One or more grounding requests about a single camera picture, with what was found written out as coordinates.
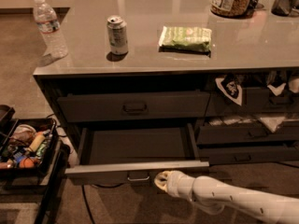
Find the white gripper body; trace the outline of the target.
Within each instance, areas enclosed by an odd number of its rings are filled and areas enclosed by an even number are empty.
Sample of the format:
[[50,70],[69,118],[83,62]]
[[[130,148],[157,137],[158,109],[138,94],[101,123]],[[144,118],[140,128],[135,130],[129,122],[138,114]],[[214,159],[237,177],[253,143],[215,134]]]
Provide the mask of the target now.
[[166,192],[176,198],[192,200],[192,185],[194,177],[185,175],[181,171],[171,171],[166,181]]

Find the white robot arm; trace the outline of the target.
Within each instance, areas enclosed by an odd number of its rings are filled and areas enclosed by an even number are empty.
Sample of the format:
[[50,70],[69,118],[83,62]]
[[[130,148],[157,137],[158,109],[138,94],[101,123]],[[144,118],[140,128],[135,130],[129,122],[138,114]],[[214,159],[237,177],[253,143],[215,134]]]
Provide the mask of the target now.
[[295,198],[231,186],[209,176],[191,177],[181,171],[163,171],[154,183],[210,215],[229,206],[268,224],[299,224],[299,200]]

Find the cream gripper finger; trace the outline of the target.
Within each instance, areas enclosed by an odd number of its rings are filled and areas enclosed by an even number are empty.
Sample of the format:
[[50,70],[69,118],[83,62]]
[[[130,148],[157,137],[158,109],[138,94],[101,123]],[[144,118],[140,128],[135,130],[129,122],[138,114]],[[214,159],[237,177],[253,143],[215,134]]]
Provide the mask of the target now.
[[168,191],[168,179],[170,175],[170,171],[163,171],[157,174],[154,178],[154,184],[156,187],[163,191]]

